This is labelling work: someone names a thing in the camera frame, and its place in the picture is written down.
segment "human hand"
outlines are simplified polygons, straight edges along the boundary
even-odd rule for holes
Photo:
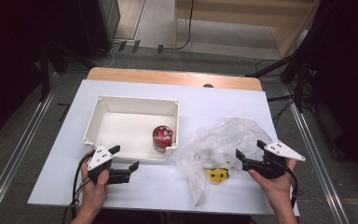
[[[102,209],[108,191],[106,183],[109,180],[109,172],[103,170],[98,176],[97,184],[94,184],[88,177],[87,161],[85,160],[81,165],[82,180],[83,183],[87,184],[82,189],[83,200],[79,212],[72,222],[74,224],[92,223],[93,219]]]
[[[294,171],[296,160],[289,159],[287,167]],[[276,179],[266,179],[255,170],[249,170],[248,173],[267,194],[269,205],[274,210],[279,223],[297,223],[290,202],[292,177],[285,173]]]

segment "white table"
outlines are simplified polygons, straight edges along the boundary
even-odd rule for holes
[[[252,119],[272,140],[277,140],[262,91],[83,80],[28,203],[66,206],[71,202],[76,167],[90,150],[81,140],[98,95],[179,100],[179,144],[185,143],[191,134],[229,118]],[[105,208],[273,214],[263,190],[246,172],[232,176],[221,185],[211,185],[206,203],[194,206],[188,180],[172,159],[161,164],[141,163],[131,175],[130,183],[110,188]]]

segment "clear plastic bag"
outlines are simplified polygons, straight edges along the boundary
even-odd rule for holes
[[[206,169],[223,168],[229,175],[241,170],[241,162],[235,156],[236,148],[246,158],[262,161],[264,153],[257,147],[257,140],[272,143],[255,121],[229,119],[216,128],[201,131],[177,149],[174,153],[176,164],[189,179],[195,205],[204,203],[207,197]]]

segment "yellow object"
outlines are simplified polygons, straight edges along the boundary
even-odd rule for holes
[[[209,179],[216,184],[219,184],[228,179],[228,169],[224,169],[224,168],[207,169],[206,173]]]

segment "cable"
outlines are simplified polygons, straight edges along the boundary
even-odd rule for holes
[[[264,60],[261,60],[261,61],[258,61],[256,64],[255,64],[255,70],[258,72],[260,70],[258,70],[257,66],[260,64],[260,63],[263,63],[263,62],[277,62],[278,60],[273,60],[273,59],[264,59]],[[282,74],[282,71],[281,71],[281,68],[279,67],[278,68],[278,71],[279,73],[278,74],[272,74],[272,75],[269,75],[269,74],[265,74],[266,77],[278,77]]]
[[[88,158],[92,157],[94,155],[94,151],[92,151],[91,153],[87,154],[85,157],[82,158],[82,160],[80,161],[80,163],[77,166],[76,169],[76,174],[75,174],[75,180],[74,180],[74,186],[72,189],[72,201],[71,203],[68,204],[68,206],[65,207],[65,210],[63,211],[63,215],[62,215],[62,224],[65,223],[65,219],[66,219],[66,213],[68,212],[68,209],[71,208],[71,212],[72,212],[72,219],[75,219],[76,217],[76,206],[78,204],[78,192],[83,189],[83,187],[85,185],[87,185],[89,181],[87,181],[86,183],[83,183],[77,190],[76,190],[76,183],[77,183],[77,178],[79,176],[80,173],[80,169],[81,169],[81,165],[83,164],[83,162],[85,160],[87,160]]]
[[[293,178],[292,199],[290,202],[292,204],[292,208],[294,208],[297,200],[297,194],[298,194],[297,177],[295,176],[295,174],[293,174],[292,170],[288,166],[286,166],[286,172],[289,173],[289,175]]]
[[[188,41],[190,41],[190,37],[191,37],[191,21],[192,21],[192,18],[193,18],[193,8],[194,8],[194,0],[191,1],[190,19],[189,19],[189,22],[188,22],[188,38],[187,38],[186,43],[182,47],[180,47],[179,49],[183,49],[188,44]]]
[[[276,166],[281,167],[281,169],[285,170],[291,177],[292,177],[292,199],[290,200],[290,203],[292,205],[292,208],[295,207],[296,204],[296,200],[297,200],[297,194],[298,194],[298,182],[297,182],[297,177],[295,176],[295,174],[293,173],[293,171],[286,165],[283,166],[281,164],[279,164],[278,162],[274,161],[274,160],[269,160],[270,162],[274,163]]]
[[[120,45],[117,44],[117,43],[114,43],[114,44],[112,45],[112,48],[109,50],[110,56],[112,57],[112,62],[111,62],[110,64],[108,64],[108,65],[101,65],[101,64],[95,62],[94,60],[92,60],[92,61],[93,61],[95,64],[97,64],[98,66],[100,66],[100,67],[109,67],[110,65],[112,65],[112,64],[115,62],[115,58],[113,57],[112,51],[113,51],[114,48],[117,48],[118,46],[120,46]]]
[[[65,223],[65,220],[66,220],[66,213],[68,212],[68,208],[76,208],[76,206],[78,205],[79,203],[79,191],[81,189],[83,189],[84,186],[86,186],[88,183],[90,182],[90,179],[86,182],[86,183],[83,183],[81,186],[79,186],[79,188],[76,190],[76,197],[74,200],[72,200],[72,202],[70,204],[68,204],[68,206],[65,207],[65,210],[63,211],[63,215],[62,215],[62,224]]]
[[[290,99],[289,102],[284,106],[284,108],[272,118],[272,121],[275,121],[274,128],[277,127],[278,121],[279,121],[282,113],[289,107],[290,104],[293,103],[293,101],[294,101],[294,99]]]

